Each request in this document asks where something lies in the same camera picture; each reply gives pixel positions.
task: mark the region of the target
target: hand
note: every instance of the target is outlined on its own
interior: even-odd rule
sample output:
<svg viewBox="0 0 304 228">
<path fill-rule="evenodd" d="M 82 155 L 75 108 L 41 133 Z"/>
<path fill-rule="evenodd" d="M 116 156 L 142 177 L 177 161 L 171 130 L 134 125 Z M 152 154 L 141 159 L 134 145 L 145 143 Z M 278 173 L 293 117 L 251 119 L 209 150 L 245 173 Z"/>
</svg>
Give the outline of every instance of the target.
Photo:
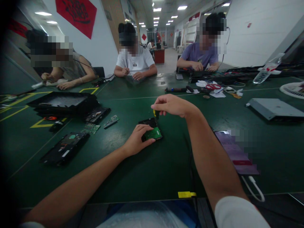
<svg viewBox="0 0 304 228">
<path fill-rule="evenodd" d="M 58 81 L 58 79 L 56 79 L 53 75 L 49 74 L 49 73 L 43 73 L 41 75 L 42 80 L 49 80 L 51 82 L 56 82 Z"/>
<path fill-rule="evenodd" d="M 145 76 L 143 75 L 142 72 L 136 72 L 134 75 L 133 75 L 133 78 L 134 80 L 137 80 L 139 81 L 140 79 L 144 78 Z"/>
<path fill-rule="evenodd" d="M 177 115 L 182 118 L 186 118 L 188 114 L 191 114 L 193 112 L 200 112 L 200 110 L 194 104 L 172 94 L 159 96 L 156 99 L 155 103 L 151 105 L 151 108 L 160 111 L 160 116 L 165 116 L 168 112 L 172 115 Z"/>
<path fill-rule="evenodd" d="M 124 67 L 123 70 L 122 70 L 122 72 L 123 72 L 123 75 L 124 75 L 124 76 L 127 76 L 127 75 L 130 73 L 130 69 Z"/>
<path fill-rule="evenodd" d="M 202 71 L 202 70 L 204 70 L 204 66 L 203 66 L 202 63 L 200 63 L 200 62 L 194 62 L 194 61 L 192 61 L 191 67 L 192 67 L 195 71 Z"/>
<path fill-rule="evenodd" d="M 149 139 L 145 142 L 142 142 L 142 136 L 144 135 L 144 133 L 146 133 L 146 131 L 150 130 L 153 130 L 153 128 L 149 125 L 136 125 L 133 133 L 126 141 L 126 143 L 122 146 L 122 149 L 127 153 L 128 157 L 137 154 L 142 149 L 155 142 L 155 139 Z"/>
<path fill-rule="evenodd" d="M 217 66 L 210 66 L 207 71 L 209 72 L 216 72 L 218 70 L 218 67 Z"/>
<path fill-rule="evenodd" d="M 56 87 L 59 88 L 59 89 L 61 89 L 61 90 L 66 90 L 66 89 L 72 88 L 74 86 L 76 86 L 75 80 L 70 81 L 70 82 L 61 83 L 61 84 L 59 84 Z"/>
</svg>

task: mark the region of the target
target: plastic water bottle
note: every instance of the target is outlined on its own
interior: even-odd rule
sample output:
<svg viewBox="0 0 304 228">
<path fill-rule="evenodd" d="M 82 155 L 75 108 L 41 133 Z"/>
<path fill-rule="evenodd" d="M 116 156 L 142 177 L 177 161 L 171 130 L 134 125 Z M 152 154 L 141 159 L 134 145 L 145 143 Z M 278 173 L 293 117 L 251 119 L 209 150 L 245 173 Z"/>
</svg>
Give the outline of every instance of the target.
<svg viewBox="0 0 304 228">
<path fill-rule="evenodd" d="M 254 78 L 253 83 L 261 84 L 265 81 L 269 75 L 271 75 L 271 72 L 281 64 L 283 55 L 285 55 L 285 53 L 279 53 L 274 59 L 270 60 Z"/>
</svg>

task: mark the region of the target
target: smartphone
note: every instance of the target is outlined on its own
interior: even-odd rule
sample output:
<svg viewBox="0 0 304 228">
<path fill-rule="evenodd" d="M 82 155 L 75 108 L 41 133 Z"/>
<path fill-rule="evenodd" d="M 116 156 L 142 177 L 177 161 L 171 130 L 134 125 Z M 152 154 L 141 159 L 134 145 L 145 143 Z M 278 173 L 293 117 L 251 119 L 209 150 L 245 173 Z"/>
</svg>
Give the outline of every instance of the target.
<svg viewBox="0 0 304 228">
<path fill-rule="evenodd" d="M 177 79 L 177 80 L 183 80 L 184 77 L 183 77 L 182 74 L 176 74 L 176 79 Z"/>
</svg>

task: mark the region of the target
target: gray tank top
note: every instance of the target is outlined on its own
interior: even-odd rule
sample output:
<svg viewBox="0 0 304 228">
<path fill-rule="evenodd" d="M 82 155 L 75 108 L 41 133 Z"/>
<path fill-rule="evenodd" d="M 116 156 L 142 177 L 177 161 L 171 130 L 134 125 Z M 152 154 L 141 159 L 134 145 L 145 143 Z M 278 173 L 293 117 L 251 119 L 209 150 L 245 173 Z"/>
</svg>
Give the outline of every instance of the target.
<svg viewBox="0 0 304 228">
<path fill-rule="evenodd" d="M 73 61 L 71 63 L 71 66 L 69 67 L 60 67 L 60 69 L 62 69 L 64 71 L 63 77 L 65 79 L 67 79 L 68 81 L 73 81 L 75 79 L 81 78 L 85 75 L 87 75 L 87 73 L 85 72 L 84 68 L 82 67 L 82 65 L 80 64 L 79 61 L 79 57 L 82 56 L 76 52 L 73 52 Z"/>
</svg>

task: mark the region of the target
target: black tray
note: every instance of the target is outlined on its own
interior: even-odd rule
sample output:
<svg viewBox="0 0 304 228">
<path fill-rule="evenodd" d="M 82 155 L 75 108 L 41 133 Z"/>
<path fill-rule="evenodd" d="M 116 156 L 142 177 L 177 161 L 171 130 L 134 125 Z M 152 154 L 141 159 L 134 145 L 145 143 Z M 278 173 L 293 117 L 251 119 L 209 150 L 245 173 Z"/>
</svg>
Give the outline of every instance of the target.
<svg viewBox="0 0 304 228">
<path fill-rule="evenodd" d="M 38 113 L 84 115 L 99 106 L 97 97 L 89 93 L 52 92 L 27 104 Z"/>
</svg>

